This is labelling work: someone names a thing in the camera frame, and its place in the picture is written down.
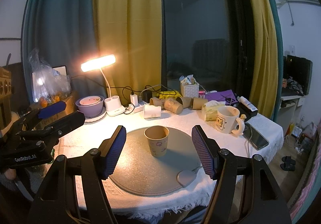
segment clear plastic bag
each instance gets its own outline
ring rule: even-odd
[[[64,100],[71,92],[70,79],[61,75],[43,59],[39,58],[39,50],[33,49],[28,56],[33,72],[33,95],[43,107],[48,103]]]

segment black slipper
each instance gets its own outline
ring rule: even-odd
[[[296,164],[296,161],[293,160],[293,159],[291,159],[291,156],[284,156],[284,157],[282,158],[282,161],[283,161],[283,162],[290,162],[290,163],[293,164],[293,165]]]
[[[295,171],[295,166],[287,162],[280,164],[280,167],[284,171]]]

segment black smartphone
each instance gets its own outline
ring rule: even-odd
[[[257,151],[269,145],[269,141],[247,122],[243,135]]]

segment lit lamp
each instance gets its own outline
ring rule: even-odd
[[[106,76],[102,72],[102,67],[109,66],[115,62],[116,62],[115,55],[110,54],[100,58],[89,60],[81,65],[81,70],[83,72],[99,69],[102,75],[104,76],[105,81],[109,88],[109,98],[105,99],[106,111],[109,116],[116,116],[118,114],[125,112],[125,107],[121,105],[119,96],[118,95],[111,96],[110,85],[107,81]]]

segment purple paper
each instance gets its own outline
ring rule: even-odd
[[[235,103],[238,103],[238,100],[236,99],[232,90],[210,92],[205,94],[205,99],[208,99],[208,101],[225,101],[226,105],[233,105]]]

